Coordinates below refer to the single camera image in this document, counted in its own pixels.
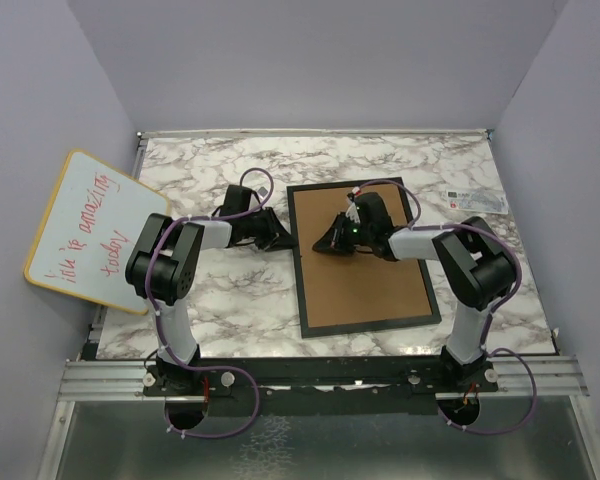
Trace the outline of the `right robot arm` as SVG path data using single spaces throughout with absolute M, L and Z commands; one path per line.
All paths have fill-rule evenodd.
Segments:
M 495 312 L 520 288 L 522 272 L 515 252 L 479 216 L 459 224 L 397 226 L 375 192 L 351 194 L 347 210 L 336 215 L 313 250 L 352 256 L 359 247 L 391 262 L 440 263 L 457 308 L 441 352 L 439 378 L 449 390 L 466 388 L 487 359 L 486 339 Z

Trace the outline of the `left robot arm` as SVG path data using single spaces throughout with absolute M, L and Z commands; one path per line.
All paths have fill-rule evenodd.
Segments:
M 156 363 L 166 382 L 186 395 L 200 385 L 195 365 L 199 345 L 190 329 L 186 297 L 194 282 L 200 253 L 253 243 L 261 251 L 287 250 L 297 241 L 274 210 L 242 185 L 227 188 L 215 217 L 178 221 L 152 213 L 128 259 L 125 279 L 153 308 L 158 337 Z

